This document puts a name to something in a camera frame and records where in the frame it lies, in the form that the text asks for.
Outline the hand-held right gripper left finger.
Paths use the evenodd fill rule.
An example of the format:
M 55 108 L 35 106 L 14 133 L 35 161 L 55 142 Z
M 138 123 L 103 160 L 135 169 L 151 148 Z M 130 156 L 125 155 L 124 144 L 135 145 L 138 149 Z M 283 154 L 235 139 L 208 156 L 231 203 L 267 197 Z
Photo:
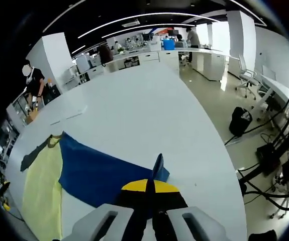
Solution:
M 141 240 L 150 218 L 150 180 L 122 187 L 114 203 L 103 204 L 80 220 L 71 240 Z

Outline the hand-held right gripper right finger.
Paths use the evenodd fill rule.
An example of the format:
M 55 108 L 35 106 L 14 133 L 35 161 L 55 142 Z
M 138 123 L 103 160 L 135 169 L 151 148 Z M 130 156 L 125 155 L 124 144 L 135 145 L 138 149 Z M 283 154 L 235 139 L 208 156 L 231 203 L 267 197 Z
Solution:
M 188 206 L 175 186 L 155 180 L 152 225 L 157 240 L 226 240 L 225 228 L 196 206 Z

